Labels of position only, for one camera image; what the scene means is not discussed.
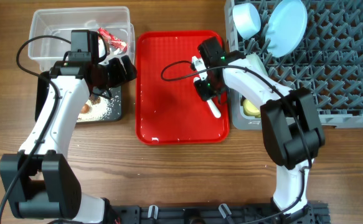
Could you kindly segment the brown food scrap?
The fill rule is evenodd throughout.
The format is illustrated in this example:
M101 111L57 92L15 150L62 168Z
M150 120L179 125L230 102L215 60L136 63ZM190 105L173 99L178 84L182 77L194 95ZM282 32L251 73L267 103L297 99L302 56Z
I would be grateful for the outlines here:
M89 100L92 105L96 105L101 102L101 98L99 96L95 96L95 95L90 96Z

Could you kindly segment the white rice pile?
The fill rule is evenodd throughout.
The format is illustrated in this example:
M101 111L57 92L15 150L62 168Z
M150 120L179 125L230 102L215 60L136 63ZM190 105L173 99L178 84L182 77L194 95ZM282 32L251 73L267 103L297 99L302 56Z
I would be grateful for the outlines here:
M79 114L78 123L100 122L100 121L118 121L122 117L121 112L121 95L115 93L111 99L100 96L101 102L92 105L88 99L85 104L90 106L90 111L86 114Z

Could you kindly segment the orange carrot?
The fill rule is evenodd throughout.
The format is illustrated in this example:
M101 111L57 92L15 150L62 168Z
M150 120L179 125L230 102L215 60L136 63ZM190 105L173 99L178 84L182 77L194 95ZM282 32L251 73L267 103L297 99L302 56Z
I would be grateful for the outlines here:
M84 104L84 106L82 107L80 113L81 114L86 114L90 111L90 106L88 104Z

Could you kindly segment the red snack wrapper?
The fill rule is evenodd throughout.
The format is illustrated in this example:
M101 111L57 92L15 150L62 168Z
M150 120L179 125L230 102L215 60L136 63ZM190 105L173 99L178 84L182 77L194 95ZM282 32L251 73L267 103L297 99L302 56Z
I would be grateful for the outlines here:
M115 48L115 51L119 54L120 52L127 51L127 44L126 42L122 41L121 39L117 38L113 34L109 33L104 28L98 28L98 33L103 37L103 40L108 43L110 46Z

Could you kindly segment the yellow plastic cup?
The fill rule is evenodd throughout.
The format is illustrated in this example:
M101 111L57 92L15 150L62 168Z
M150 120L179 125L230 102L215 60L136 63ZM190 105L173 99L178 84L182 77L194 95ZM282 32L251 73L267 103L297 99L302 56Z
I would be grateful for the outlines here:
M246 116L254 116L256 118L261 117L260 110L247 99L244 99L242 101L242 108L243 108L243 112Z

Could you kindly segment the light blue bowl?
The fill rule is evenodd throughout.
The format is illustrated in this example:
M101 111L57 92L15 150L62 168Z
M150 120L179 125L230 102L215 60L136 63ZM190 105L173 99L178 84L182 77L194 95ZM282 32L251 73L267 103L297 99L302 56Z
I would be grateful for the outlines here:
M244 39L252 38L261 29L261 19L256 7L251 3L235 5L232 9L237 32Z

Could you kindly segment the light blue plate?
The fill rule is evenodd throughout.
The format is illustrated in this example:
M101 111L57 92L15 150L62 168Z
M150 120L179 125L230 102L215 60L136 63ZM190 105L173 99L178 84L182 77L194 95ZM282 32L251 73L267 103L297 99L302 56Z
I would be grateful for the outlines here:
M268 21L267 51L276 58L290 54L302 41L307 23L307 9L301 0L282 0Z

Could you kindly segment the white plastic spoon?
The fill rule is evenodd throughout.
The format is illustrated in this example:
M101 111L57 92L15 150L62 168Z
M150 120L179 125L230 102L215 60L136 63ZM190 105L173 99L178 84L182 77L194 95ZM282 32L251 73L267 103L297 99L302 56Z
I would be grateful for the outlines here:
M219 111L215 103L212 101L212 99L207 100L207 104L215 118L220 118L222 116L221 112Z

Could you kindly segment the mint green bowl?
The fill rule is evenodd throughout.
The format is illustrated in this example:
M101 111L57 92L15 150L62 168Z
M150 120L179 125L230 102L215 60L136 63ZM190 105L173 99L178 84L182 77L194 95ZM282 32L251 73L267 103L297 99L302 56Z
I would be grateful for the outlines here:
M263 74L268 75L266 68L261 60L261 58L257 54L250 54L246 56L246 59L255 67L257 70L260 70Z

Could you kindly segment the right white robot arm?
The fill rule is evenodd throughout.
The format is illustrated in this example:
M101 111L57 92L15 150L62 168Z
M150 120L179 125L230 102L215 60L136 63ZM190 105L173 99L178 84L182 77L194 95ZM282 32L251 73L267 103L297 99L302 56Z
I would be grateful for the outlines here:
M306 186L325 135L311 91L293 90L272 80L257 57L240 52L191 60L194 85L203 101L224 87L239 92L259 109L263 143L276 164L276 189L272 203L277 214L297 216L308 206Z

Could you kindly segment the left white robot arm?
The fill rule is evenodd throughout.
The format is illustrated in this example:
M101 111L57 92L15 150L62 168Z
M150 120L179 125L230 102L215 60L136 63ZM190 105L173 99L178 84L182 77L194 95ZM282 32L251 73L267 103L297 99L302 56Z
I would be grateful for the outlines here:
M15 154L4 154L0 175L2 204L22 219L53 219L64 223L121 223L106 198L82 192L67 162L67 151L82 107L95 87L118 87L137 77L128 56L108 65L92 59L58 61L41 73L50 92L36 124Z

